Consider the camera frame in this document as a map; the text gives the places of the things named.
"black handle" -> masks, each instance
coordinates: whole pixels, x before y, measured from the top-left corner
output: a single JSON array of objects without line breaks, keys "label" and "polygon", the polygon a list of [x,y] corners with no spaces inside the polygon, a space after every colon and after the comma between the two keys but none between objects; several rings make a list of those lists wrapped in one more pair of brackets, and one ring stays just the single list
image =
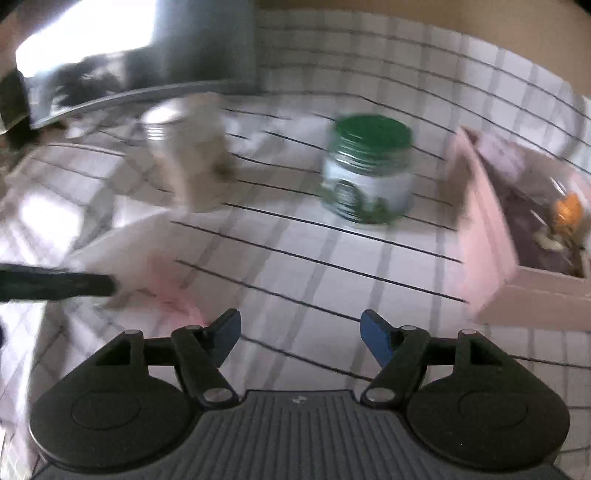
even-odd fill
[{"label": "black handle", "polygon": [[117,283],[109,275],[0,264],[0,301],[110,297],[116,291]]}]

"glass jar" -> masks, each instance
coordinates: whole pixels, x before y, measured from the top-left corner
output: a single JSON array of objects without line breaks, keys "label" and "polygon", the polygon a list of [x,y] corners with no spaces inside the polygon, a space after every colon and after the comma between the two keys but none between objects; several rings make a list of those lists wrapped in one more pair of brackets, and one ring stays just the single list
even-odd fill
[{"label": "glass jar", "polygon": [[233,178],[219,102],[216,93],[195,93],[160,103],[140,120],[175,207],[187,212],[221,204]]},{"label": "glass jar", "polygon": [[335,124],[324,162],[324,204],[356,223],[388,223],[411,205],[412,133],[382,115],[354,115]]}]

